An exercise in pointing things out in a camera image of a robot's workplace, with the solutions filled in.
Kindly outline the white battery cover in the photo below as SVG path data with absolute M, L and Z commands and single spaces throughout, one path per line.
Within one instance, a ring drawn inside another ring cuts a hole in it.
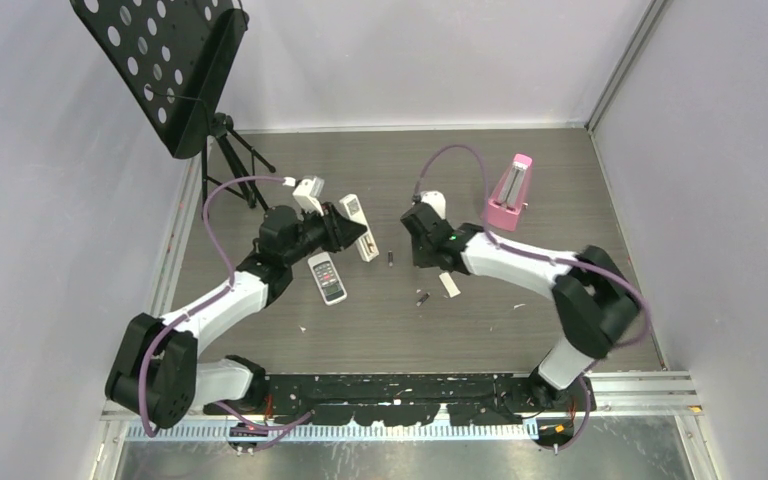
M 442 283 L 446 294 L 449 298 L 455 298 L 461 294 L 460 289 L 456 285 L 453 277 L 449 272 L 442 272 L 439 274 L 439 280 Z

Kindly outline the purple black battery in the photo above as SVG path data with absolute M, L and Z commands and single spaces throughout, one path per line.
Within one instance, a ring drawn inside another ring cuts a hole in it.
M 430 298 L 430 296 L 431 296 L 431 294 L 430 294 L 429 292 L 425 292 L 425 293 L 423 293 L 423 294 L 422 294 L 422 295 L 419 297 L 419 299 L 417 300 L 417 302 L 416 302 L 416 306 L 417 306 L 417 307 L 420 307 L 420 306 L 422 306 L 422 305 L 423 305 L 423 304 L 424 304 L 424 303 L 425 303 L 425 302 L 426 302 L 426 301 L 427 301 L 427 300 Z

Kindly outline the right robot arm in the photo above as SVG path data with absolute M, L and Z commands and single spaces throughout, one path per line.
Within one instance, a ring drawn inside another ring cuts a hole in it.
M 414 203 L 400 221 L 416 267 L 501 280 L 554 303 L 562 335 L 524 382 L 526 401 L 539 409 L 565 403 L 571 386 L 620 347 L 644 310 L 640 293 L 599 247 L 546 250 L 477 224 L 453 227 L 425 202 Z

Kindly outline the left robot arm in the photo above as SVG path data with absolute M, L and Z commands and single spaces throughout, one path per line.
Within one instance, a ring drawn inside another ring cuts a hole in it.
M 104 394 L 138 414 L 149 435 L 176 425 L 193 407 L 216 402 L 244 414 L 258 412 L 267 398 L 262 367 L 228 355 L 199 360 L 213 341 L 243 319 L 272 305 L 293 280 L 293 266 L 317 250 L 337 253 L 366 234 L 362 223 L 331 203 L 320 212 L 269 209 L 253 248 L 231 278 L 193 303 L 161 317 L 146 313 L 127 325 Z

